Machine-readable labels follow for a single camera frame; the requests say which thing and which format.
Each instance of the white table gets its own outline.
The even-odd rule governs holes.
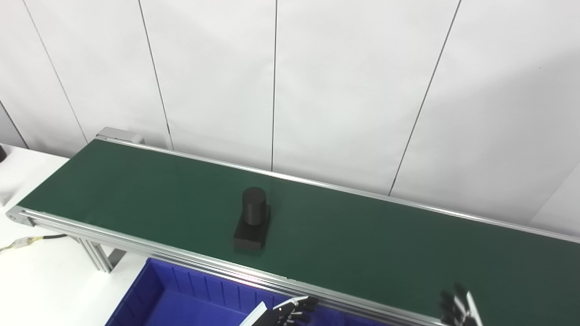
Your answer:
[[[12,222],[5,213],[67,159],[2,147],[8,157],[0,163],[0,247],[21,237],[55,234]],[[68,237],[2,251],[0,325],[103,326],[145,260],[127,253],[106,274],[97,271],[83,248]]]

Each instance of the robotic hand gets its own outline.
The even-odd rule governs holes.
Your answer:
[[[298,326],[297,321],[306,325],[310,322],[306,311],[313,312],[317,304],[318,299],[312,296],[290,298],[272,309],[266,308],[262,302],[240,326]]]
[[[460,284],[455,284],[455,295],[441,292],[443,310],[441,322],[450,326],[483,326],[471,292]]]

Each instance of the conveyor leg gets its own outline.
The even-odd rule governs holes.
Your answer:
[[[95,267],[105,273],[110,273],[125,254],[123,250],[114,249],[111,255],[107,256],[100,244],[81,238],[78,238],[78,241],[89,255],[93,264],[95,264]]]

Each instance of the green conveyor belt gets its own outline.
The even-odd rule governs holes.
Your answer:
[[[266,247],[234,250],[241,194],[265,189]],[[20,206],[438,317],[461,281],[486,326],[580,324],[580,245],[93,140]]]

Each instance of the wall seam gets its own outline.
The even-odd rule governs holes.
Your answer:
[[[453,14],[453,18],[451,19],[451,24],[449,25],[449,29],[447,30],[447,34],[445,35],[445,40],[443,40],[443,46],[441,47],[441,51],[439,52],[439,57],[437,57],[437,61],[435,62],[435,67],[433,68],[433,73],[431,74],[431,78],[429,79],[429,83],[427,84],[427,89],[425,90],[425,94],[423,95],[423,100],[421,101],[421,105],[419,106],[419,111],[417,112],[417,116],[415,117],[415,122],[413,123],[413,127],[411,128],[411,133],[409,134],[409,138],[407,139],[407,143],[405,144],[405,149],[403,150],[403,154],[401,155],[401,160],[399,161],[399,165],[397,167],[397,172],[395,172],[395,177],[393,178],[393,183],[391,184],[391,188],[389,189],[389,196],[391,192],[393,192],[393,188],[395,187],[395,182],[397,181],[397,176],[399,171],[401,171],[401,166],[403,164],[403,160],[405,158],[405,154],[407,153],[407,149],[409,148],[409,144],[411,142],[411,138],[413,137],[413,133],[415,132],[415,127],[417,126],[417,121],[419,121],[419,116],[423,110],[423,105],[425,104],[425,99],[427,98],[427,94],[429,93],[429,89],[431,88],[431,83],[433,82],[433,77],[435,77],[435,72],[437,71],[437,67],[439,66],[439,61],[441,60],[441,56],[443,55],[443,50],[447,44],[447,40],[449,39],[449,34],[451,33],[451,28],[453,27],[453,23],[455,22],[455,18],[457,17],[457,13],[459,12],[459,6],[461,6],[461,1],[457,3],[457,7],[455,8],[455,13]]]

